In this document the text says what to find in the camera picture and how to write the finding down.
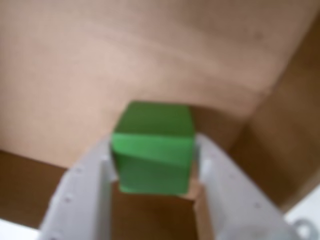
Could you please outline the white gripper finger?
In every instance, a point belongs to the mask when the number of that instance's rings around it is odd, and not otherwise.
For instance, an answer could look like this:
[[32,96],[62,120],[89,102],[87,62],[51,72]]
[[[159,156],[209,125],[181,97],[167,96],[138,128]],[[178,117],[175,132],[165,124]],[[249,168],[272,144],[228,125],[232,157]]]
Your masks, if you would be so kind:
[[200,240],[294,240],[282,212],[213,141],[196,136]]
[[112,184],[118,179],[111,138],[103,137],[62,176],[40,225],[41,240],[110,240]]

